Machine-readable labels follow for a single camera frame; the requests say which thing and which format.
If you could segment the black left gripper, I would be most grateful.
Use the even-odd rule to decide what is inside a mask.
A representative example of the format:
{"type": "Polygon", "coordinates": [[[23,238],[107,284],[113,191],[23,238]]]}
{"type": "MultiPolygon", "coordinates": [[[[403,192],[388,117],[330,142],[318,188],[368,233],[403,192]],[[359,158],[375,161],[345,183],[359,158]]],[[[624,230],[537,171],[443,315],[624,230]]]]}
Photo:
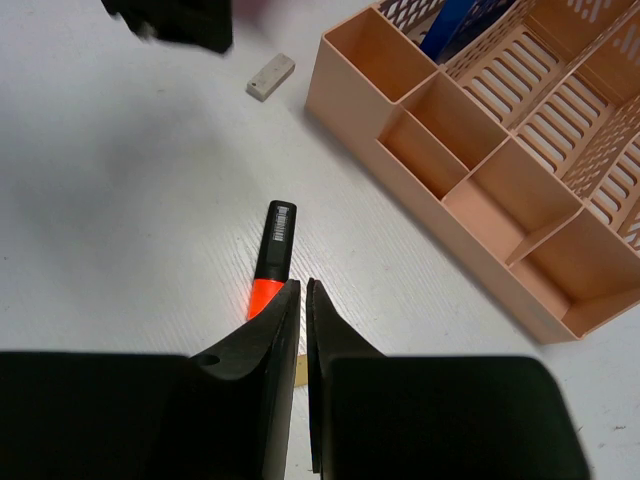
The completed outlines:
{"type": "Polygon", "coordinates": [[[233,44],[229,0],[102,0],[140,39],[158,40],[226,53],[233,44]]]}

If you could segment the peach plastic file organizer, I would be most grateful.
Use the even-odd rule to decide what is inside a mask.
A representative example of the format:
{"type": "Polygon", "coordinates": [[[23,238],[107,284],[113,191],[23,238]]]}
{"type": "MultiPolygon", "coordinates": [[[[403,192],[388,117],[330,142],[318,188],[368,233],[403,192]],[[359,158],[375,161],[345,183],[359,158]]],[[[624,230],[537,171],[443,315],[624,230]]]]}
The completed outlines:
{"type": "Polygon", "coordinates": [[[439,1],[326,31],[307,109],[543,344],[639,303],[639,5],[517,1],[449,60],[439,1]]]}

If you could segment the small tan eraser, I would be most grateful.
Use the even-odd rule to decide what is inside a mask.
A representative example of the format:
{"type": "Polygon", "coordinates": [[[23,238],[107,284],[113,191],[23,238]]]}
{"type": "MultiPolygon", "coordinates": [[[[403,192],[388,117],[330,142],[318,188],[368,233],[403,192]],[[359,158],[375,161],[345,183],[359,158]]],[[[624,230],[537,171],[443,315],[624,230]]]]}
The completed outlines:
{"type": "Polygon", "coordinates": [[[308,384],[307,355],[299,355],[296,359],[294,387],[303,387],[308,384]]]}

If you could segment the blue plastic folder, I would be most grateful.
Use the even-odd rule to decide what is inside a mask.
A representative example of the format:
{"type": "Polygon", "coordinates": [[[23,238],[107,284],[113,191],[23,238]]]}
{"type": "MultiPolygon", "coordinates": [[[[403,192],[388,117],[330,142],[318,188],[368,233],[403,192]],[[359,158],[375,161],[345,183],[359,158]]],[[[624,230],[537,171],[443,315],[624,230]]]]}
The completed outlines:
{"type": "Polygon", "coordinates": [[[514,0],[446,1],[419,48],[435,63],[442,64],[489,28],[513,3],[514,0]]]}

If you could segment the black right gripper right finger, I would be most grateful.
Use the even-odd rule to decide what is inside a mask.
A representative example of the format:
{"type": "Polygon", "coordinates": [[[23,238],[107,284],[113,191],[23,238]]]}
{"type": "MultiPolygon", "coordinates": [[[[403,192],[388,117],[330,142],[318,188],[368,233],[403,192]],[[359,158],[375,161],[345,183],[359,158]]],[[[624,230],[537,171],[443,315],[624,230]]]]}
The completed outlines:
{"type": "Polygon", "coordinates": [[[323,479],[586,479],[561,390],[526,356],[387,356],[306,295],[313,470],[323,479]]]}

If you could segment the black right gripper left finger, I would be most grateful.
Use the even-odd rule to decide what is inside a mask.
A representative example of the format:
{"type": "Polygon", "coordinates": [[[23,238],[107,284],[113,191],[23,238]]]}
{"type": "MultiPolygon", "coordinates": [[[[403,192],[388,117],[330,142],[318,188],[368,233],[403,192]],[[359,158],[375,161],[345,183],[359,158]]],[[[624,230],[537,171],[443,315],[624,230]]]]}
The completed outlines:
{"type": "Polygon", "coordinates": [[[296,280],[191,356],[7,351],[5,479],[281,479],[300,329],[296,280]]]}

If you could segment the white rectangular eraser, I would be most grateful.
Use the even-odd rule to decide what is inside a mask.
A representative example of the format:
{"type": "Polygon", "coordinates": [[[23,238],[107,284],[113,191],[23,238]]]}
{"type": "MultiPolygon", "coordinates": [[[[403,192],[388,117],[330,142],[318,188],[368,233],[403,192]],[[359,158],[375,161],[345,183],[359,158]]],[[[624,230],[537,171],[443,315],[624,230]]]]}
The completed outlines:
{"type": "Polygon", "coordinates": [[[295,66],[290,57],[278,53],[247,82],[246,92],[264,102],[294,72],[295,66]]]}

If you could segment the orange black highlighter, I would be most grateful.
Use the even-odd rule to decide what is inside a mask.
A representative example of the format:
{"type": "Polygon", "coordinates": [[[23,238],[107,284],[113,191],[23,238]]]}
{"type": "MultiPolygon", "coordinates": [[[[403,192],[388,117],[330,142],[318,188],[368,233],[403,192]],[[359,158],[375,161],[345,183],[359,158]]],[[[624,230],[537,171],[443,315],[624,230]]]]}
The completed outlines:
{"type": "Polygon", "coordinates": [[[248,319],[258,316],[289,279],[297,206],[270,202],[249,299],[248,319]]]}

